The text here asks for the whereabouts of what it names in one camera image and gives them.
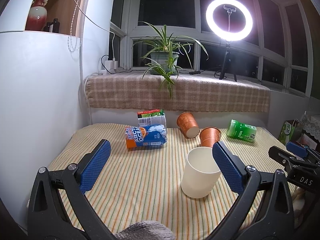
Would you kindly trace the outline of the potted spider plant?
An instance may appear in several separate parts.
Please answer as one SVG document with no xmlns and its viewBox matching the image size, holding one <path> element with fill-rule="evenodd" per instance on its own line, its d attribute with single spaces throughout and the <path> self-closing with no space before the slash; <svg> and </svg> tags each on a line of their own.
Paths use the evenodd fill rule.
<svg viewBox="0 0 320 240">
<path fill-rule="evenodd" d="M 143 23 L 156 33 L 155 36 L 147 36 L 138 41 L 138 43 L 151 47 L 151 49 L 142 56 L 143 60 L 148 60 L 146 64 L 148 68 L 144 71 L 143 76 L 146 76 L 147 73 L 155 73 L 162 76 L 163 81 L 160 84 L 160 88 L 166 86 L 169 97 L 172 98 L 172 87 L 175 85 L 175 82 L 171 77 L 179 77 L 180 70 L 182 69 L 177 64 L 179 56 L 186 56 L 188 63 L 192 66 L 189 53 L 193 43 L 200 46 L 206 55 L 208 55 L 208 52 L 204 45 L 193 37 L 186 35 L 169 35 L 166 25 L 158 28 L 149 22 L 144 21 Z"/>
</svg>

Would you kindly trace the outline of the orange blue Arctic Ocean bottle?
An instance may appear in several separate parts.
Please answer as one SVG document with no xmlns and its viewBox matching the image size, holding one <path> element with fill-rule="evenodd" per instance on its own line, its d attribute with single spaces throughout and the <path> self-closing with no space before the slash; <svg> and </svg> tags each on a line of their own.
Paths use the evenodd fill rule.
<svg viewBox="0 0 320 240">
<path fill-rule="evenodd" d="M 143 127 L 126 127 L 125 140 L 127 148 L 161 146 L 167 142 L 167 130 L 164 125 Z"/>
</svg>

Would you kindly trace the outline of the red white ceramic vase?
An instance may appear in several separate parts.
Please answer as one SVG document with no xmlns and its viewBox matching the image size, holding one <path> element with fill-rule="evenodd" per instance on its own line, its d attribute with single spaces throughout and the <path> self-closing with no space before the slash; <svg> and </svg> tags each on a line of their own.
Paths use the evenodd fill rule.
<svg viewBox="0 0 320 240">
<path fill-rule="evenodd" d="M 41 31 L 47 19 L 46 4 L 48 0 L 34 0 L 27 17 L 25 30 Z"/>
</svg>

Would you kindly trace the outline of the white wall charger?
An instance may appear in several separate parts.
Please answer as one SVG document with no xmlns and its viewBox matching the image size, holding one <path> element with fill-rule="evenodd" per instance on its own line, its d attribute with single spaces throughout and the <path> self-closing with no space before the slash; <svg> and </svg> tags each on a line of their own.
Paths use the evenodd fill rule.
<svg viewBox="0 0 320 240">
<path fill-rule="evenodd" d="M 105 60 L 104 66 L 108 71 L 117 70 L 118 69 L 118 61 L 117 60 Z"/>
</svg>

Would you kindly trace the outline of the near orange paper cup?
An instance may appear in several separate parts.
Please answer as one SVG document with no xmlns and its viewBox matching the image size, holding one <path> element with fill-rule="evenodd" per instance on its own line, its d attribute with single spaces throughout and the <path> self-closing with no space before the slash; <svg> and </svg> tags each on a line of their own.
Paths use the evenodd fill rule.
<svg viewBox="0 0 320 240">
<path fill-rule="evenodd" d="M 221 131 L 216 127 L 206 127 L 200 132 L 202 147 L 212 147 L 221 140 Z"/>
</svg>

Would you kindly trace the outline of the clear green-label bottle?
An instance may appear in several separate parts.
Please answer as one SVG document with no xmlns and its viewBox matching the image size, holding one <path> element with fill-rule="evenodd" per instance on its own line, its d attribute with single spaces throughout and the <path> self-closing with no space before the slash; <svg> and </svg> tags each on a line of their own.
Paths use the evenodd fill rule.
<svg viewBox="0 0 320 240">
<path fill-rule="evenodd" d="M 148 111 L 137 112 L 138 126 L 153 126 L 163 125 L 167 126 L 166 116 L 163 109 L 152 109 Z"/>
</svg>

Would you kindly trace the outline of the green plastic bottle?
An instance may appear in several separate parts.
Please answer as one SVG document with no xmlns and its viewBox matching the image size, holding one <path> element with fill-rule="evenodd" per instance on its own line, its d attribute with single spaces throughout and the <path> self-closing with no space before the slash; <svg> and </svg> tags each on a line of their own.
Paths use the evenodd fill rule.
<svg viewBox="0 0 320 240">
<path fill-rule="evenodd" d="M 229 127 L 226 132 L 228 137 L 246 142 L 253 142 L 256 133 L 257 128 L 255 126 L 244 124 L 234 119 L 229 122 Z"/>
</svg>

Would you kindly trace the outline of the brown plaid blanket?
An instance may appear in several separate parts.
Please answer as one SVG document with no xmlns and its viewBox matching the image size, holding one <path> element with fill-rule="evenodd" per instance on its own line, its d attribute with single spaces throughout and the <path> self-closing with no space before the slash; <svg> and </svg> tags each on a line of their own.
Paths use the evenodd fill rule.
<svg viewBox="0 0 320 240">
<path fill-rule="evenodd" d="M 120 73 L 90 77 L 85 91 L 89 106 L 108 109 L 189 112 L 267 113 L 271 91 L 247 80 L 219 80 L 211 76 L 164 77 L 141 73 Z"/>
</svg>

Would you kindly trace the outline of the small dark bottle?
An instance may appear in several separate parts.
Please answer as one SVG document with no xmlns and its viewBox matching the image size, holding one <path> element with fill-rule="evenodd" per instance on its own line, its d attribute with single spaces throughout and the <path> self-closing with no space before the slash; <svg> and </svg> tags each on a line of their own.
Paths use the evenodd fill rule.
<svg viewBox="0 0 320 240">
<path fill-rule="evenodd" d="M 60 22 L 57 18 L 53 19 L 52 22 L 47 22 L 43 28 L 43 31 L 50 33 L 59 33 L 60 30 Z"/>
</svg>

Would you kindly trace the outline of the white plastic cup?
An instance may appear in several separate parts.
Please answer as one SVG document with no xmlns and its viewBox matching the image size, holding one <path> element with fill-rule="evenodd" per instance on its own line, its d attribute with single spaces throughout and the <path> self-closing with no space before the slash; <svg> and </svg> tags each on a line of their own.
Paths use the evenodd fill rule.
<svg viewBox="0 0 320 240">
<path fill-rule="evenodd" d="M 212 148 L 193 148 L 185 160 L 181 189 L 190 198 L 204 198 L 210 194 L 220 175 L 221 171 L 213 158 Z"/>
</svg>

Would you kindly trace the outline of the orange paper cup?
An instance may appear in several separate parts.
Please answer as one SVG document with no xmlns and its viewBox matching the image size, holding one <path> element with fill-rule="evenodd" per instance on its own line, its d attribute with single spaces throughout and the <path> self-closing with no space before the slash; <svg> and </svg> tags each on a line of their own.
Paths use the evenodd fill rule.
<svg viewBox="0 0 320 240">
<path fill-rule="evenodd" d="M 221 140 L 221 131 L 216 127 L 206 127 L 200 132 L 202 147 L 212 147 Z"/>
<path fill-rule="evenodd" d="M 186 138 L 195 138 L 200 132 L 200 128 L 190 112 L 181 113 L 178 116 L 177 125 Z"/>
</svg>

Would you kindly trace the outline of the far orange paper cup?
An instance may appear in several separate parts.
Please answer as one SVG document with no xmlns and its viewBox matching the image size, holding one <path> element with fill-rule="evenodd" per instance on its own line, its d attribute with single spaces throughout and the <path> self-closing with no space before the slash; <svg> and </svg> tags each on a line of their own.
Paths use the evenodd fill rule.
<svg viewBox="0 0 320 240">
<path fill-rule="evenodd" d="M 200 128 L 190 112 L 181 113 L 178 116 L 177 125 L 186 138 L 195 138 L 200 132 Z"/>
</svg>

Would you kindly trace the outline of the green paper bag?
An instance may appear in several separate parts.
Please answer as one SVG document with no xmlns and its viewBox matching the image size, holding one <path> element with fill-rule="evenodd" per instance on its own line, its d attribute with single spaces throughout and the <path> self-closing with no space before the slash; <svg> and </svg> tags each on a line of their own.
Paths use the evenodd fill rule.
<svg viewBox="0 0 320 240">
<path fill-rule="evenodd" d="M 303 125 L 297 120 L 287 120 L 284 122 L 278 140 L 286 145 L 288 142 L 297 141 L 302 133 Z"/>
</svg>

